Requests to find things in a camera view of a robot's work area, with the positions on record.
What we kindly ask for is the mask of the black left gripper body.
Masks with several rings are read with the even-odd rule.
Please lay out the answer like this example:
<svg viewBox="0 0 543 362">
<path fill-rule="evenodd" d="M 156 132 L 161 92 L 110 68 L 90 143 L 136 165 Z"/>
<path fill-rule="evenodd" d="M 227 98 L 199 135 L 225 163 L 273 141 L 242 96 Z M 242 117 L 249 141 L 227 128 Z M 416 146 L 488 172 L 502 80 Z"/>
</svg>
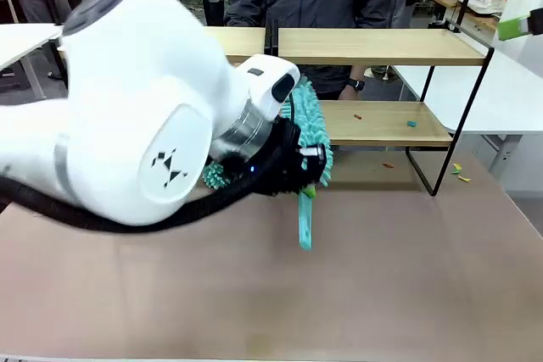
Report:
<svg viewBox="0 0 543 362">
<path fill-rule="evenodd" d="M 298 152 L 299 148 L 311 146 L 322 146 L 326 158 L 307 158 Z M 304 141 L 298 125 L 291 119 L 277 117 L 264 147 L 253 157 L 253 192 L 266 196 L 299 193 L 320 182 L 326 166 L 325 142 Z"/>
</svg>

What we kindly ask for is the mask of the white side table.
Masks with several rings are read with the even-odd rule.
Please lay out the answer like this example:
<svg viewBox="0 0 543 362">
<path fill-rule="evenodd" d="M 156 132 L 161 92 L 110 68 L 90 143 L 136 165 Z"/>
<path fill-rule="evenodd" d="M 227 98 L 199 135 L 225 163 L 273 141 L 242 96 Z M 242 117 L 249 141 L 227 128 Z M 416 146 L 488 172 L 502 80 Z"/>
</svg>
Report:
<svg viewBox="0 0 543 362">
<path fill-rule="evenodd" d="M 0 71 L 28 53 L 56 39 L 62 25 L 54 24 L 2 24 L 0 25 Z"/>
<path fill-rule="evenodd" d="M 434 69 L 424 102 L 447 130 L 457 128 L 479 72 L 478 66 Z M 543 134 L 543 79 L 496 51 L 463 131 L 479 135 Z"/>
</svg>

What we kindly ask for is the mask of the teal chenille duster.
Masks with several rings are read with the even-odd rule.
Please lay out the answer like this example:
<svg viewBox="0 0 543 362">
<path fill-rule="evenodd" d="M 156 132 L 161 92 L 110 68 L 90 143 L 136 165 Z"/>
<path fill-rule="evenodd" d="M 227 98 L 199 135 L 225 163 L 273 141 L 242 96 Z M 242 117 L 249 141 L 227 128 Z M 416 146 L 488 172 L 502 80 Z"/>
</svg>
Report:
<svg viewBox="0 0 543 362">
<path fill-rule="evenodd" d="M 325 175 L 315 186 L 327 187 L 333 168 L 333 152 L 330 136 L 320 101 L 311 82 L 303 77 L 294 86 L 286 100 L 272 111 L 267 119 L 257 108 L 255 100 L 248 98 L 243 105 L 240 118 L 228 133 L 240 143 L 241 148 L 257 147 L 255 154 L 246 159 L 239 152 L 234 152 L 221 159 L 209 159 L 204 167 L 202 178 L 211 190 L 207 197 L 214 212 L 236 203 L 253 192 L 253 157 L 264 147 L 272 131 L 272 122 L 277 118 L 291 119 L 302 130 L 306 142 L 325 142 L 327 145 L 327 166 Z M 303 192 L 298 196 L 299 245 L 304 250 L 312 249 L 312 203 Z"/>
</svg>

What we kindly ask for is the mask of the background wooden desk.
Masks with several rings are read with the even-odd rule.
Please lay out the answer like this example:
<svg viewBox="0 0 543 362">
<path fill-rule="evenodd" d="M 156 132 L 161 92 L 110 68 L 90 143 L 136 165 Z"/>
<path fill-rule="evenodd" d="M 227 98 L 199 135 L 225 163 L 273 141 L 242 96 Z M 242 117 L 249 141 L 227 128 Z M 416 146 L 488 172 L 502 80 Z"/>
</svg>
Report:
<svg viewBox="0 0 543 362">
<path fill-rule="evenodd" d="M 460 8 L 462 4 L 457 0 L 432 0 L 436 4 L 443 6 L 448 9 L 453 9 L 460 13 Z M 494 15 L 485 15 L 485 14 L 476 14 L 474 11 L 469 9 L 465 14 L 464 17 L 471 20 L 473 23 L 475 23 L 478 26 L 484 27 L 485 29 L 495 32 L 497 29 L 497 25 L 499 22 L 499 19 L 495 17 Z"/>
</svg>

